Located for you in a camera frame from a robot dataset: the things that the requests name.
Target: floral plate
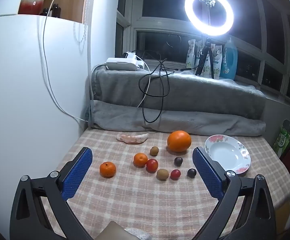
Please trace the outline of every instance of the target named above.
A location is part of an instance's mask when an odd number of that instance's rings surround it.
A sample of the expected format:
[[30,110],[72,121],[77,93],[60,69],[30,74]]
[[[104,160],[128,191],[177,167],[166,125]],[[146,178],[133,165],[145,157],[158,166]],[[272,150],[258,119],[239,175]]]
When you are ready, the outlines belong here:
[[225,171],[231,170],[236,174],[241,174],[246,172],[251,165],[251,157],[246,147],[227,135],[210,136],[205,141],[205,151]]

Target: silver screw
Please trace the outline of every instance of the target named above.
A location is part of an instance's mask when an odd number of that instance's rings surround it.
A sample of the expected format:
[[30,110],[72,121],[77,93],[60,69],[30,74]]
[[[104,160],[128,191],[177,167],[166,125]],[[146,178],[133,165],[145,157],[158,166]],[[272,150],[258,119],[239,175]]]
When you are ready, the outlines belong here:
[[55,178],[58,176],[58,171],[53,171],[52,173],[50,173],[50,177]]
[[233,172],[233,171],[227,171],[226,174],[229,177],[234,177],[235,176],[235,172]]
[[23,175],[22,177],[21,177],[21,181],[26,181],[28,179],[28,176],[27,175]]
[[264,176],[261,175],[261,174],[258,174],[257,178],[258,178],[259,180],[264,180],[264,179],[265,179]]

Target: white power adapter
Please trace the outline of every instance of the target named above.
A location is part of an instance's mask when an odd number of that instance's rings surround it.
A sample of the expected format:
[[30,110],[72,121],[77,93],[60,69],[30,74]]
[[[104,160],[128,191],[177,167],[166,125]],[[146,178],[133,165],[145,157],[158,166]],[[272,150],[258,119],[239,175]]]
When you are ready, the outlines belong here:
[[109,70],[136,71],[139,67],[144,68],[144,62],[136,59],[134,53],[128,52],[126,58],[110,57],[106,61]]

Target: green plastic bag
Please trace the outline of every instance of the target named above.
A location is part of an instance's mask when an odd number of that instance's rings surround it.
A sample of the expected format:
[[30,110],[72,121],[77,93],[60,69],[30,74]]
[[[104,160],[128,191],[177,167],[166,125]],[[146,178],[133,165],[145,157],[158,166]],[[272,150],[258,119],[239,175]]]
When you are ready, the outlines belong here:
[[278,135],[273,145],[273,150],[275,151],[278,157],[282,155],[282,153],[285,151],[289,143],[290,143],[290,134],[287,132],[287,130],[281,127],[280,134]]

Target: gray blanket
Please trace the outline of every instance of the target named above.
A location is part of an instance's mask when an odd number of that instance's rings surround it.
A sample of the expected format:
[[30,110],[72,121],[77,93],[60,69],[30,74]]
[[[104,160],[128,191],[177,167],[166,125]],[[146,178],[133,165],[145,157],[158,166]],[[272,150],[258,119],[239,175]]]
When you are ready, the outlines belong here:
[[[184,73],[169,76],[170,93],[164,98],[162,114],[154,123],[147,123],[142,109],[136,107],[143,98],[138,81],[144,74],[146,71],[94,71],[89,126],[114,131],[185,130],[197,135],[230,136],[258,136],[265,131],[265,123],[259,120],[265,106],[262,92]],[[157,76],[158,73],[152,75],[149,94],[162,94]],[[144,78],[141,88],[147,80]],[[166,93],[166,77],[163,83]],[[161,98],[146,97],[144,107],[146,119],[154,120]]]

